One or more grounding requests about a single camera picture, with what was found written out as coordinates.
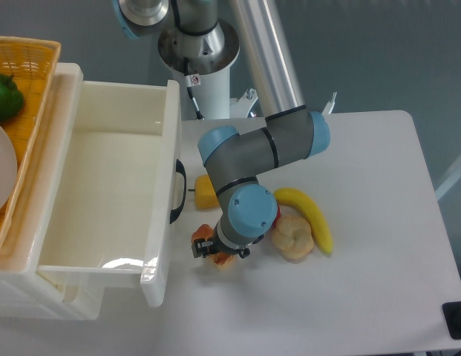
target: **green pepper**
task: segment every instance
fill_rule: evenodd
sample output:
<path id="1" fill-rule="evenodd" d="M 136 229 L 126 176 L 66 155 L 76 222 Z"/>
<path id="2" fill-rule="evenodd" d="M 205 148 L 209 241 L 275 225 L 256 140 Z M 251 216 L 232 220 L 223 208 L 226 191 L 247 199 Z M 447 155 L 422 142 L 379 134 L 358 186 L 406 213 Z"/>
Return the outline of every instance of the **green pepper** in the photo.
<path id="1" fill-rule="evenodd" d="M 24 107 L 24 96 L 12 76 L 0 73 L 0 122 L 15 115 Z"/>

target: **wicker basket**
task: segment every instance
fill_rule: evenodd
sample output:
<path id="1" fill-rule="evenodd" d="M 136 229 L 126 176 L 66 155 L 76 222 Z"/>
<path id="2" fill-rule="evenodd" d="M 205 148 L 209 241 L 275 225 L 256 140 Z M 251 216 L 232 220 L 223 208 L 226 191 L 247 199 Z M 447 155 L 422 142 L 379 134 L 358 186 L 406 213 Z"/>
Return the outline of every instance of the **wicker basket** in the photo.
<path id="1" fill-rule="evenodd" d="M 25 99 L 19 115 L 1 123 L 13 143 L 19 169 L 13 192 L 0 210 L 0 248 L 24 183 L 59 55 L 58 42 L 0 36 L 0 73 L 14 75 Z"/>

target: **gray wall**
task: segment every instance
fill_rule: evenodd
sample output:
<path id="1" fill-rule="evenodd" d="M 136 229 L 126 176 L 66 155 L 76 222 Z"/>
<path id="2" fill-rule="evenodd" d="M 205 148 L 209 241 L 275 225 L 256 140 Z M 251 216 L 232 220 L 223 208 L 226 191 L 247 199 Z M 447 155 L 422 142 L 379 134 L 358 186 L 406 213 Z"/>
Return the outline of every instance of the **gray wall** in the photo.
<path id="1" fill-rule="evenodd" d="M 221 16 L 235 23 L 226 0 Z M 461 1 L 280 0 L 278 8 L 307 103 L 336 112 L 402 109 L 415 121 L 437 182 L 461 153 Z M 129 41 L 110 0 L 0 0 L 0 35 L 53 39 L 87 80 L 164 85 L 157 36 Z M 233 96 L 251 86 L 244 53 Z M 461 261 L 461 182 L 440 202 Z"/>

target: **drawer handle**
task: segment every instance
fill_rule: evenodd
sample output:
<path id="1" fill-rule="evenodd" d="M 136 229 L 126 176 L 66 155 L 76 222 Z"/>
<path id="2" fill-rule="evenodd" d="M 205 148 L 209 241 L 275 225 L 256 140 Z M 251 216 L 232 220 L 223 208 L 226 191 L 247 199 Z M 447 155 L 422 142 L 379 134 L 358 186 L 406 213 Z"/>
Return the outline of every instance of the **drawer handle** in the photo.
<path id="1" fill-rule="evenodd" d="M 176 173 L 181 174 L 184 178 L 184 193 L 183 193 L 183 201 L 180 202 L 180 205 L 177 208 L 171 210 L 170 224 L 176 221 L 177 218 L 180 216 L 180 213 L 183 212 L 184 202 L 186 201 L 186 192 L 187 192 L 186 169 L 184 168 L 183 163 L 178 159 L 176 159 Z"/>

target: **banana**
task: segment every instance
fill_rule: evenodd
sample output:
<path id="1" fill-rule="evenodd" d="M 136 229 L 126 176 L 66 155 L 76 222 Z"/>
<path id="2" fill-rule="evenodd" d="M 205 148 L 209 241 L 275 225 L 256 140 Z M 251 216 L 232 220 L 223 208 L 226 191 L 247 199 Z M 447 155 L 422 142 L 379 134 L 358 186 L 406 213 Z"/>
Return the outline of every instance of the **banana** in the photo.
<path id="1" fill-rule="evenodd" d="M 294 188 L 279 188 L 273 194 L 280 205 L 290 206 L 303 214 L 310 223 L 316 245 L 325 254 L 333 251 L 333 237 L 321 210 L 303 191 Z"/>

